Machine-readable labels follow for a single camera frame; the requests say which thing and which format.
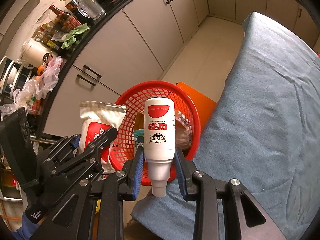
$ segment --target barcode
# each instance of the barcode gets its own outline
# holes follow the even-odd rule
[[[182,125],[187,126],[189,124],[189,120],[186,119],[182,114],[178,115],[178,119],[181,121]]]

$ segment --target spray bottle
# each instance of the spray bottle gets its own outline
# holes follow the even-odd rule
[[[144,110],[144,156],[156,197],[165,196],[174,148],[174,102],[169,98],[148,99]]]

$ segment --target glass cup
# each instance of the glass cup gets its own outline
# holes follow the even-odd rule
[[[97,3],[96,0],[80,0],[78,5],[84,10],[94,21],[106,14],[105,10]]]

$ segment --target kitchen counter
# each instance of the kitchen counter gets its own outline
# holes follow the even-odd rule
[[[42,132],[45,127],[45,123],[48,118],[49,111],[57,95],[57,92],[67,75],[68,71],[70,70],[71,66],[73,65],[74,61],[77,59],[81,51],[87,45],[87,43],[91,40],[91,38],[120,10],[122,10],[126,5],[128,5],[133,0],[116,0],[112,4],[108,3],[107,0],[98,0],[100,5],[105,9],[106,15],[101,17],[100,21],[97,22],[94,26],[92,26],[89,32],[82,38],[79,44],[73,49],[68,57],[66,57],[66,63],[60,71],[59,74],[59,82],[54,87],[53,91],[49,93],[44,104],[44,110],[41,116],[38,117],[38,128],[36,131],[36,138],[39,139],[42,135]]]

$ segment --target green cloth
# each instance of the green cloth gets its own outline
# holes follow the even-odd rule
[[[86,32],[87,30],[89,30],[89,26],[87,23],[85,24],[82,24],[76,28],[74,28],[73,30],[71,30],[67,36],[66,36],[66,39],[64,40],[61,48],[64,49],[70,49],[72,44],[76,42],[76,38],[75,36],[79,35],[79,34],[82,34],[84,32]]]

